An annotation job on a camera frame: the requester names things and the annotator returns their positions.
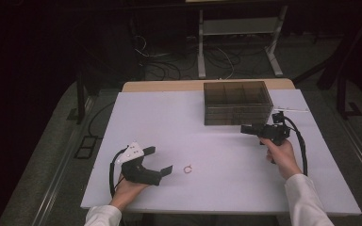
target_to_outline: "floor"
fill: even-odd
[[[230,36],[205,40],[207,79],[273,78],[264,47],[271,37]],[[339,39],[313,42],[310,34],[282,37],[275,51],[284,77],[293,79],[328,58],[337,48]],[[143,53],[146,80],[198,79],[196,40],[187,42],[186,54],[166,52],[147,43]],[[316,82],[321,72],[296,85],[300,89],[322,135],[332,152],[345,180],[362,210],[362,116],[344,121],[336,112],[336,90],[319,90]],[[75,84],[62,96],[41,140],[31,157],[25,173],[1,217],[0,225],[83,225],[87,210],[79,207],[90,177],[100,139],[89,159],[74,158],[82,138],[88,135],[102,137],[110,109],[119,89],[105,87],[98,96],[86,102],[87,116],[76,124],[77,108]],[[362,94],[348,83],[348,102],[354,102],[362,111]],[[124,215],[138,219],[141,216]],[[277,216],[281,226],[290,225],[288,216]],[[362,225],[362,215],[331,217],[335,225]]]

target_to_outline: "cable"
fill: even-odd
[[[167,73],[167,77],[169,77],[169,78],[172,79],[172,80],[181,80],[181,77],[182,77],[181,71],[180,71],[180,69],[178,69],[178,67],[176,67],[174,64],[172,64],[172,63],[166,63],[166,62],[156,62],[156,61],[152,61],[152,62],[149,62],[149,63],[148,63],[148,65],[155,66],[155,67],[157,67],[157,68],[159,68],[159,69],[162,69],[162,70],[166,70],[166,69],[158,66],[158,65],[160,65],[160,64],[162,64],[163,66],[166,66],[166,67],[169,68],[169,69],[175,70],[175,71],[177,71],[177,73],[178,73],[178,78],[170,77],[168,73]]]
[[[109,181],[109,186],[110,186],[111,197],[113,197],[114,193],[116,193],[116,186],[120,183],[119,182],[119,183],[117,183],[117,185],[114,185],[113,173],[114,173],[114,166],[115,166],[115,163],[116,163],[116,159],[119,157],[120,154],[124,153],[125,150],[127,150],[127,148],[124,148],[121,151],[119,151],[118,153],[116,153],[116,155],[114,155],[113,160],[110,163],[110,171],[108,173],[108,181]]]
[[[142,56],[144,57],[149,57],[149,54],[145,55],[143,52],[141,52],[140,50],[138,49],[134,49],[135,51],[137,51],[137,53],[141,54]]]
[[[246,49],[248,49],[249,42],[251,41],[252,36],[253,36],[253,35],[249,35],[249,36],[248,36],[248,40],[246,41],[246,45],[239,50],[239,52],[236,54],[236,56],[239,57],[239,56],[242,54],[242,52],[244,52]]]
[[[141,50],[144,50],[147,44],[146,39],[143,36],[135,36],[135,38],[140,38],[143,40],[143,46]]]
[[[93,121],[96,119],[96,117],[97,117],[99,114],[102,113],[102,111],[104,111],[104,110],[105,110],[106,108],[108,108],[109,106],[114,105],[115,102],[116,102],[116,101],[113,101],[113,102],[109,103],[108,105],[102,107],[102,108],[93,116],[93,118],[90,120],[90,123],[89,123],[89,125],[88,125],[88,134],[89,134],[90,136],[93,136],[93,134],[92,134],[92,132],[91,132],[91,126],[92,126]]]
[[[161,77],[158,76],[157,74],[153,73],[152,71],[148,71],[148,72],[147,72],[147,73],[153,74],[155,77],[160,78],[160,81],[164,81],[164,79],[166,78],[166,75],[169,74],[169,70],[168,70],[168,69],[162,68],[162,67],[156,65],[155,63],[149,63],[149,64],[147,64],[146,66],[153,66],[153,67],[156,67],[156,68],[158,68],[158,69],[160,69],[160,70],[163,71],[163,76],[161,76]]]
[[[299,130],[296,127],[295,123],[293,123],[293,121],[290,118],[284,116],[284,119],[289,121],[289,123],[293,127],[293,130],[296,133],[296,136],[298,137],[299,146],[301,147],[301,153],[302,153],[302,162],[303,162],[303,166],[304,166],[304,175],[307,176],[307,157],[306,157],[306,151],[305,151],[304,138],[302,137],[301,132],[299,132]]]
[[[231,70],[232,70],[232,71],[231,71],[230,75],[228,75],[228,77],[225,78],[225,80],[226,80],[226,79],[230,78],[230,77],[234,74],[234,65],[233,65],[233,63],[231,62],[230,58],[228,57],[228,54],[226,54],[226,53],[225,53],[222,49],[220,49],[219,47],[217,47],[217,49],[220,50],[220,52],[222,52],[222,53],[225,55],[225,57],[227,57],[228,62],[230,63],[230,66],[231,66]]]
[[[236,62],[233,62],[234,65],[237,65],[237,64],[239,64],[239,63],[241,62],[240,57],[239,57],[238,55],[235,55],[234,53],[226,53],[226,51],[221,50],[221,51],[222,51],[222,54],[224,55],[224,53],[225,53],[228,58],[227,58],[227,57],[219,57],[219,56],[216,56],[216,55],[215,55],[214,53],[212,53],[211,51],[207,50],[207,48],[219,50],[219,47],[217,47],[217,46],[216,46],[216,47],[207,46],[205,52],[208,54],[206,57],[211,57],[211,58],[213,58],[214,60],[216,60],[216,61],[218,61],[218,62],[220,62],[220,63],[223,63],[223,64],[227,64],[227,65],[228,65],[228,62],[227,62],[227,63],[224,63],[224,61],[225,61],[225,60],[228,61],[228,59],[230,59],[231,61],[233,61],[232,59],[234,59],[234,58],[237,59]]]

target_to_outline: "dark background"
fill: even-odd
[[[121,1],[0,1],[0,215],[58,100],[74,81],[80,79],[90,94],[96,94],[102,86],[139,80],[135,35],[163,48],[166,42],[179,43],[174,51],[182,52],[185,36],[197,34],[193,9],[88,10],[122,5]],[[346,34],[361,6],[362,1],[290,6],[283,35],[309,32],[321,39]],[[208,16],[244,12],[214,8]],[[272,10],[260,12],[266,15]],[[362,64],[361,47],[351,62],[354,69],[355,62]],[[362,79],[350,77],[362,88]]]

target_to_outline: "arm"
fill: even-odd
[[[281,176],[287,180],[285,188],[292,225],[334,225],[323,210],[313,182],[298,167],[292,144],[287,139],[281,146],[265,138],[260,141],[269,148],[267,159],[277,164]]]
[[[122,219],[122,211],[148,186],[128,182],[122,175],[120,175],[119,181],[116,193],[109,205],[94,206],[88,211],[85,226],[119,225]]]

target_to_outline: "wire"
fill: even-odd
[[[124,180],[124,177],[122,177],[122,179],[119,180],[119,182],[114,186],[114,189],[116,190],[117,186],[120,184],[120,182]]]
[[[293,121],[290,118],[284,116],[284,119],[289,121],[289,123],[293,127],[293,130],[296,133],[296,136],[298,137],[298,141],[299,141],[299,145],[301,147],[301,153],[302,153],[302,162],[303,162],[303,166],[304,166],[304,175],[307,176],[307,157],[306,157],[306,151],[305,151],[304,138],[302,137],[301,132],[299,132],[299,130],[296,127],[295,123],[293,123]]]
[[[160,69],[160,70],[162,70],[163,71],[163,76],[158,76],[156,73],[153,73],[152,71],[148,71],[147,73],[150,73],[150,74],[152,74],[153,76],[155,76],[155,77],[158,77],[158,78],[160,78],[160,81],[163,81],[164,80],[164,78],[166,77],[166,74],[167,74],[167,70],[166,69],[164,69],[164,68],[162,68],[162,67],[160,67],[160,66],[157,66],[157,65],[155,65],[155,64],[149,64],[149,66],[154,66],[154,67],[157,67],[158,69]]]
[[[119,183],[117,183],[117,185],[114,185],[113,173],[114,173],[114,166],[115,166],[115,163],[116,163],[116,159],[119,157],[120,154],[124,153],[125,150],[127,150],[127,148],[122,149],[121,151],[116,153],[116,155],[114,155],[113,160],[110,163],[110,171],[108,173],[108,181],[109,181],[109,186],[110,186],[111,197],[113,197],[114,193],[116,193],[116,186],[120,183],[119,182]]]
[[[166,77],[172,79],[172,80],[177,80],[176,78],[173,78],[170,76],[169,74],[169,68],[163,68],[163,67],[160,67],[159,65],[157,65],[159,63],[149,63],[150,66],[154,66],[154,67],[157,67],[159,68],[160,70],[162,70],[164,72],[163,76],[161,77],[161,81],[163,81]]]
[[[233,65],[233,63],[231,62],[231,60],[230,60],[230,58],[228,57],[228,54],[226,54],[221,48],[219,48],[219,47],[217,47],[217,49],[220,51],[220,52],[222,52],[224,55],[225,55],[225,57],[227,57],[227,59],[228,59],[228,62],[230,63],[230,66],[231,66],[231,73],[230,73],[230,75],[228,75],[228,77],[226,77],[225,78],[225,80],[226,79],[228,79],[228,78],[230,78],[233,74],[234,74],[234,65]]]
[[[146,39],[143,36],[135,36],[135,38],[140,38],[143,40],[143,46],[142,46],[141,50],[144,50],[146,47],[146,44],[147,44]]]
[[[135,51],[137,51],[137,53],[141,54],[142,56],[144,57],[149,57],[149,54],[145,55],[143,52],[141,52],[140,50],[138,49],[134,49]]]
[[[90,136],[93,136],[93,134],[92,134],[92,132],[91,132],[91,126],[92,126],[93,121],[94,121],[94,120],[96,119],[96,117],[97,117],[99,114],[101,114],[106,108],[110,107],[111,105],[114,105],[115,102],[116,102],[116,101],[113,101],[113,102],[109,103],[108,105],[102,107],[102,108],[93,116],[93,118],[90,120],[90,123],[89,123],[89,125],[88,125],[88,134],[89,134]]]
[[[264,46],[262,47],[259,51],[257,52],[254,52],[254,53],[251,53],[251,54],[243,54],[243,52],[247,49],[249,43],[250,43],[250,39],[251,39],[252,36],[249,36],[249,39],[247,41],[247,44],[246,44],[246,47],[242,48],[241,50],[239,50],[236,54],[235,53],[232,53],[230,51],[225,51],[223,49],[222,50],[222,54],[223,55],[226,55],[227,57],[218,57],[216,56],[214,53],[212,53],[211,51],[207,51],[206,50],[206,57],[205,57],[205,60],[207,60],[209,63],[211,63],[213,66],[215,67],[218,67],[218,68],[222,68],[222,69],[231,69],[233,70],[233,75],[234,74],[244,74],[244,75],[247,75],[247,73],[250,73],[251,75],[255,75],[255,74],[262,74],[262,73],[265,73],[267,71],[269,71],[270,69],[267,69],[263,72],[259,72],[256,70],[256,68],[260,65],[260,62],[262,62],[262,59],[264,56],[262,56],[258,61],[257,63],[254,65],[254,67],[252,68],[251,71],[244,71],[244,70],[236,70],[236,65],[238,65],[240,62],[241,62],[241,58],[240,57],[246,57],[246,56],[255,56],[255,55],[258,55],[258,54],[261,54],[261,53],[266,53],[267,50],[271,47],[273,47],[276,43],[278,43],[279,41],[275,41],[273,43],[271,43],[270,46]],[[210,46],[209,43],[206,44],[206,47],[208,48],[216,48],[218,49],[218,47],[212,47]]]
[[[162,80],[164,80],[164,78],[167,77],[172,79],[172,80],[181,80],[181,78],[183,77],[182,76],[182,73],[181,73],[181,70],[175,66],[174,64],[172,63],[168,63],[168,62],[159,62],[159,61],[152,61],[152,62],[149,62],[147,65],[150,65],[150,66],[155,66],[161,70],[166,70],[167,73],[165,73],[165,75],[162,77]],[[171,69],[171,70],[175,70],[178,74],[178,78],[173,78],[173,77],[170,77],[169,76],[169,73],[168,73],[168,69],[166,68],[163,68],[163,67],[160,67],[159,65],[163,65],[164,67],[167,67],[168,69]]]
[[[248,49],[249,42],[251,41],[252,36],[253,36],[253,35],[248,36],[248,40],[246,41],[246,45],[239,50],[239,52],[236,54],[236,56],[239,57],[239,56],[242,54],[242,52],[244,52],[245,50]]]

